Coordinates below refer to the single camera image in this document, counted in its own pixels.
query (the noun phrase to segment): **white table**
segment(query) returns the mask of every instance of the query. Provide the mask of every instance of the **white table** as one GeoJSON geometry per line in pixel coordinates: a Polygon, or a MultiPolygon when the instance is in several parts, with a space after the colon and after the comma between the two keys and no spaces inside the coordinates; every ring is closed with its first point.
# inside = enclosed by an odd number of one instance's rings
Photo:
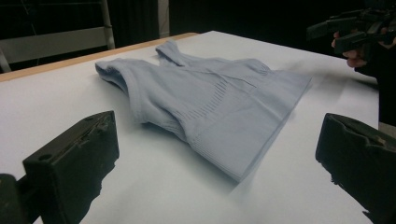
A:
{"type": "Polygon", "coordinates": [[[362,206],[331,182],[315,151],[326,113],[377,128],[373,78],[339,58],[218,32],[177,44],[198,57],[256,58],[273,70],[312,76],[260,165],[242,183],[171,133],[134,124],[127,96],[94,69],[96,61],[115,58],[158,63],[155,46],[0,82],[0,172],[21,178],[23,159],[79,120],[114,110],[120,158],[82,223],[371,223],[362,206]]]}

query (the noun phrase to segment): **white wall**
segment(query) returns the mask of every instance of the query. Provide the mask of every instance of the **white wall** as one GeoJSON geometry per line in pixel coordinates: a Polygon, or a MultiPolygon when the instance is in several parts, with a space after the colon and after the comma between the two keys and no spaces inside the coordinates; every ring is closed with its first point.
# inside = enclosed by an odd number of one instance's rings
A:
{"type": "Polygon", "coordinates": [[[158,0],[158,23],[160,25],[160,38],[169,36],[168,0],[158,0]]]}

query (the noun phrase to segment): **table edge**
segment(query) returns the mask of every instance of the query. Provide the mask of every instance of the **table edge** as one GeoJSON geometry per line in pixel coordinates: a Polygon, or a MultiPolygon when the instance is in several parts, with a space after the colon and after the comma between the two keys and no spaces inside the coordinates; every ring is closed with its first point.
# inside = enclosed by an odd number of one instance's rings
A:
{"type": "Polygon", "coordinates": [[[151,40],[151,41],[134,44],[131,46],[126,46],[126,47],[122,47],[122,48],[118,48],[118,49],[110,49],[110,50],[106,50],[106,51],[102,51],[102,52],[98,52],[98,53],[94,53],[94,54],[89,54],[89,55],[85,55],[85,56],[81,56],[81,57],[77,57],[77,58],[59,61],[56,63],[47,63],[47,64],[35,66],[35,67],[16,70],[16,71],[12,71],[9,73],[0,74],[0,82],[10,81],[12,79],[19,78],[19,77],[27,77],[30,75],[47,72],[47,71],[55,70],[58,68],[63,68],[66,66],[77,64],[77,63],[85,63],[87,61],[103,58],[106,56],[111,56],[114,54],[130,51],[130,50],[134,50],[134,49],[142,49],[142,48],[146,48],[146,47],[160,45],[170,38],[178,40],[178,39],[187,38],[187,37],[194,36],[194,35],[198,35],[198,34],[197,33],[185,33],[185,34],[181,34],[181,35],[172,35],[172,36],[168,36],[165,38],[151,40]]]}

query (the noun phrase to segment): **black curtain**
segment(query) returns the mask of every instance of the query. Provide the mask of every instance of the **black curtain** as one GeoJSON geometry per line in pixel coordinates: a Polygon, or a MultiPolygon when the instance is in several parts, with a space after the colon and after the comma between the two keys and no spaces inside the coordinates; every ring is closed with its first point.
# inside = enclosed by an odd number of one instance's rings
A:
{"type": "Polygon", "coordinates": [[[116,47],[124,47],[160,37],[158,0],[109,0],[116,47]]]}

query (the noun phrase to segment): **knit garment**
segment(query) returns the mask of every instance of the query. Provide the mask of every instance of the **knit garment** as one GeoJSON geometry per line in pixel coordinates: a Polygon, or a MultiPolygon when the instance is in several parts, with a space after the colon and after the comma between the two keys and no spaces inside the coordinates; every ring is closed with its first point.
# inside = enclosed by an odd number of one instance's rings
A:
{"type": "Polygon", "coordinates": [[[95,67],[128,94],[136,122],[174,133],[238,182],[271,146],[311,79],[255,59],[182,54],[173,40],[156,50],[160,65],[116,59],[95,67]]]}

